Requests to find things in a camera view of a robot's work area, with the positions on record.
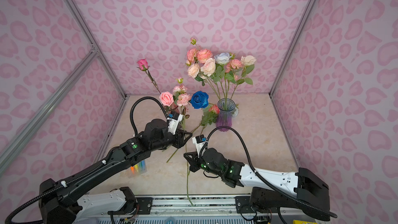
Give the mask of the red glass vase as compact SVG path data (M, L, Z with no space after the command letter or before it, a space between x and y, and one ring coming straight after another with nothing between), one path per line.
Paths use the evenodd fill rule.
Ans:
M172 119L175 119L175 120L178 120L179 118L183 118L183 111L184 111L183 106L178 106L176 104L173 104L170 107L169 117Z

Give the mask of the single pink rose stem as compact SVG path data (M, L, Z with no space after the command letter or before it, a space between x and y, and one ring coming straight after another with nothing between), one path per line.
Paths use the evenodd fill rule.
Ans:
M169 114L170 107L175 103L175 96L170 92L162 92L159 96L160 102L165 111Z

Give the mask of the purple blue glass vase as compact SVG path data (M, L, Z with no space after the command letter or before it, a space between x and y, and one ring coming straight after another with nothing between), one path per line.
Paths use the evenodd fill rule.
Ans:
M217 107L220 112L216 120L216 127L231 127L236 109L235 102L231 99L221 99L218 101Z

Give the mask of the cream peach rose stem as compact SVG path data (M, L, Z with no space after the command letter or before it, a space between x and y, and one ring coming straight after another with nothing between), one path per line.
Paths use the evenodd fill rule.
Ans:
M200 64L199 62L190 62L187 60L186 62L186 66L187 68L187 73L188 76L190 78L193 78L195 81L200 82L201 85L204 87L205 85L208 85L207 83L205 83L202 78L199 76L200 74L200 68L203 66L204 64Z

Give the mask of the large cream rose stem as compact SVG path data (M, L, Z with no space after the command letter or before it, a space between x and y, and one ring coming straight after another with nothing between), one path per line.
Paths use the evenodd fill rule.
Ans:
M215 72L216 72L216 61L213 58L209 58L200 68L199 76L202 78L202 80L205 83L207 83L212 88L218 100L220 100L221 99L220 89L217 85L217 82L215 82L214 78L212 77Z

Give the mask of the magenta rosebud stem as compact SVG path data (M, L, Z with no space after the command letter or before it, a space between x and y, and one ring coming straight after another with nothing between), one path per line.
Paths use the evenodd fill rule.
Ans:
M150 73L149 64L148 64L147 60L146 59L139 59L137 61L137 65L138 65L139 70L144 72L148 76L148 78L150 79L151 83L156 88L157 92L159 94L161 94L161 91L159 90L159 86L158 86L156 80L153 78L153 76Z

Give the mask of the large pink spray rose stem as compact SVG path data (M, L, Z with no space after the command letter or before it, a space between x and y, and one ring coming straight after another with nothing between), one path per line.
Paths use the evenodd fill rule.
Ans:
M187 51L187 60L204 64L209 58L213 58L210 50L202 48L195 38L191 38L190 44L193 46Z

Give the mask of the pale blue white rose stem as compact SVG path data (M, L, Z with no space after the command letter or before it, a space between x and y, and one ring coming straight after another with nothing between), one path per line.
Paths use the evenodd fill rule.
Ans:
M230 76L227 74L231 71L230 61L232 58L232 54L227 52L214 56L216 62L214 82L220 85L225 102L227 101L230 89Z

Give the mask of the small pink spray rose stem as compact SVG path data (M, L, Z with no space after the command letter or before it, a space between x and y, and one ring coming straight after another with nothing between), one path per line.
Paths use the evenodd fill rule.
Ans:
M191 100L191 95L188 93L187 87L183 85L183 78L178 77L177 86L173 89L173 99L175 109L179 110L180 114L182 114L182 122L181 126L183 130L186 130L186 120L187 120L187 111L189 102Z

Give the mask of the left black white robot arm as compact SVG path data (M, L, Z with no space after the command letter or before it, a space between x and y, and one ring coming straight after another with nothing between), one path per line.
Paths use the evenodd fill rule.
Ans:
M91 189L113 175L127 170L150 157L156 150L170 146L181 148L192 137L191 132L178 128L169 132L168 122L154 119L144 131L119 146L112 148L101 161L58 181L48 179L41 183L39 209L45 224L71 224L83 210L78 200Z

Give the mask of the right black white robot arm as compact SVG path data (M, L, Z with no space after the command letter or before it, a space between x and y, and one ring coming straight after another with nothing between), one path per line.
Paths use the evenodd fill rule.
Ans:
M329 187L306 168L298 172L275 172L252 168L243 162L226 159L214 148L202 155L187 152L184 158L191 172L202 170L220 178L227 186L251 187L250 204L257 211L269 208L296 208L307 216L328 222L336 215L330 211Z

